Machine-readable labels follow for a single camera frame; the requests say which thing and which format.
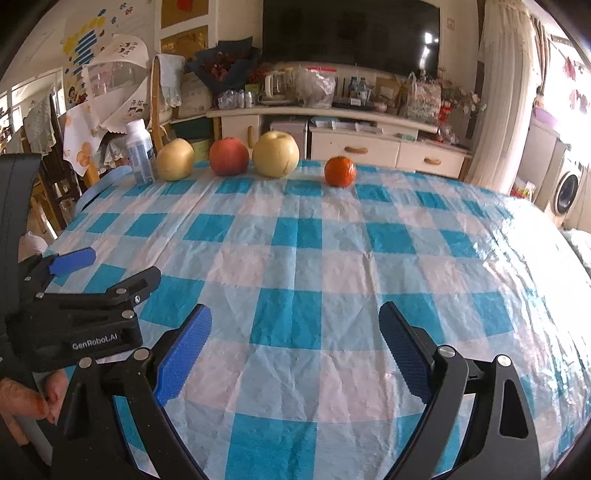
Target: wooden handle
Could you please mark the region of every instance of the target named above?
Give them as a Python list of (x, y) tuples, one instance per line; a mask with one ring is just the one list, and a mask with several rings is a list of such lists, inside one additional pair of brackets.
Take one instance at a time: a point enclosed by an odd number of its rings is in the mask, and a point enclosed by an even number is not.
[(365, 155), (369, 150), (367, 148), (353, 148), (345, 147), (347, 153), (357, 153), (357, 155)]
[(152, 95), (150, 104), (150, 117), (152, 120), (152, 142), (156, 153), (164, 148), (162, 132), (160, 131), (160, 59), (154, 57), (152, 65)]
[(436, 160), (435, 158), (425, 158), (425, 163), (428, 163), (429, 165), (435, 165), (437, 167), (438, 165), (441, 165), (441, 160)]
[(248, 148), (253, 149), (255, 148), (255, 128), (251, 125), (248, 127)]

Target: lace cloth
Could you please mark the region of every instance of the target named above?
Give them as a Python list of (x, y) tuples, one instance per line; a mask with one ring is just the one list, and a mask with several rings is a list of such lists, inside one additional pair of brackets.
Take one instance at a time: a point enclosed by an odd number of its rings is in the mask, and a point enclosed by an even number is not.
[(51, 99), (46, 96), (36, 104), (23, 120), (31, 152), (47, 155), (56, 144), (56, 137), (51, 126)]

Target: poster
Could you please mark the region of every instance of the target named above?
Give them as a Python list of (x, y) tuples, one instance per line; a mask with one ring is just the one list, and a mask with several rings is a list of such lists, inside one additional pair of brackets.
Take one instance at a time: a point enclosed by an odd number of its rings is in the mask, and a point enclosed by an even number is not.
[(171, 37), (163, 38), (160, 40), (160, 49), (162, 53), (182, 55), (187, 61), (190, 61), (196, 51), (205, 50), (207, 48), (207, 35), (207, 25), (192, 28), (186, 32), (177, 33)]
[(154, 44), (155, 0), (103, 0), (96, 9), (86, 3), (66, 21), (62, 41), (64, 89), (68, 109), (86, 100), (82, 67), (111, 43), (116, 34), (135, 35), (151, 51)]
[(208, 0), (162, 0), (160, 28), (170, 27), (208, 13)]

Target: white bottle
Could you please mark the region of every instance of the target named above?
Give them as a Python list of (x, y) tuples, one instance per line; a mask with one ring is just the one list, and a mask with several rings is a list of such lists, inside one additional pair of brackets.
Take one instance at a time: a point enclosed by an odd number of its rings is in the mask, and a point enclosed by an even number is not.
[(137, 185), (145, 185), (158, 180), (156, 174), (156, 155), (150, 132), (146, 130), (144, 120), (133, 120), (127, 124), (125, 146), (134, 169)]

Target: red apple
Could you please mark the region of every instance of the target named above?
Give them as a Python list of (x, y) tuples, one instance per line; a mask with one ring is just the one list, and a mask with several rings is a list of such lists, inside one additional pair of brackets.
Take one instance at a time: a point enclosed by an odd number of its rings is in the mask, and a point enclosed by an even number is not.
[(234, 137), (218, 140), (209, 150), (209, 166), (221, 177), (246, 172), (250, 159), (246, 146)]

